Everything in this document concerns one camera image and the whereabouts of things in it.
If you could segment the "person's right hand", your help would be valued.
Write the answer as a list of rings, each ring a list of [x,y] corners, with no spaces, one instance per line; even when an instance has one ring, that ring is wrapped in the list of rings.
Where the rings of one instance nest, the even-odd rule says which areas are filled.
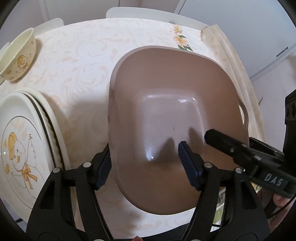
[[[269,220],[269,227],[271,232],[273,232],[278,227],[278,225],[283,221],[283,219],[285,218],[285,216],[288,214],[289,210],[293,206],[295,199],[291,201],[290,199],[283,198],[277,194],[274,194],[273,202],[277,207],[281,209],[281,211]]]

